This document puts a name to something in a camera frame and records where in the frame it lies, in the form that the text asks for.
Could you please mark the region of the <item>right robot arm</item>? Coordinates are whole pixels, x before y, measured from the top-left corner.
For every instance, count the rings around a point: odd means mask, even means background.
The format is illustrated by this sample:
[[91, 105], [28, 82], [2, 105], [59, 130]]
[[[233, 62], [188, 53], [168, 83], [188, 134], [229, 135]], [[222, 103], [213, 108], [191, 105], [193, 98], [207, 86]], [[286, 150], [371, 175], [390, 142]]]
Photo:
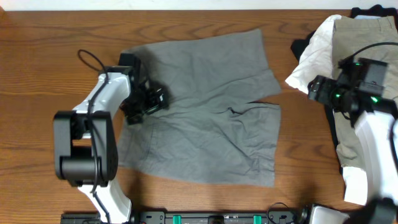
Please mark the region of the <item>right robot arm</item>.
[[382, 98], [374, 82], [332, 80], [321, 75], [308, 84], [308, 97], [348, 113], [351, 127], [363, 150], [368, 201], [354, 212], [343, 213], [321, 206], [312, 208], [310, 223], [392, 223], [397, 216], [397, 106]]

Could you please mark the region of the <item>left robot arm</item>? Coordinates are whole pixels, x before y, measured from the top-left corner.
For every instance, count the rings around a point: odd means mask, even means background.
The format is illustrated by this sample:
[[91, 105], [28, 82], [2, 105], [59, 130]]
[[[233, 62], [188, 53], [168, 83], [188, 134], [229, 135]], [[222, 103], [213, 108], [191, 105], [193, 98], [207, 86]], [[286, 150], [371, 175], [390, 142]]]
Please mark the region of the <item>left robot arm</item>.
[[64, 213], [61, 223], [141, 223], [141, 216], [116, 178], [118, 150], [113, 118], [122, 110], [128, 124], [168, 106], [166, 87], [139, 67], [98, 70], [98, 82], [74, 109], [53, 118], [55, 173], [85, 194], [96, 213]]

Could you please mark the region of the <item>dark grey shorts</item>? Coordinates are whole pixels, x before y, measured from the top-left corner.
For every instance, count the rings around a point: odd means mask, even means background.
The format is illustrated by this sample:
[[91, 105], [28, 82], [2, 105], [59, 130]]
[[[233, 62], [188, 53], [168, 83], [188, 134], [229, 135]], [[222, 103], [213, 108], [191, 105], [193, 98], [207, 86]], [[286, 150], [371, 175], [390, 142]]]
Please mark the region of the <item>dark grey shorts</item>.
[[131, 49], [169, 107], [125, 124], [119, 165], [206, 184], [274, 185], [281, 108], [263, 103], [281, 91], [259, 29]]

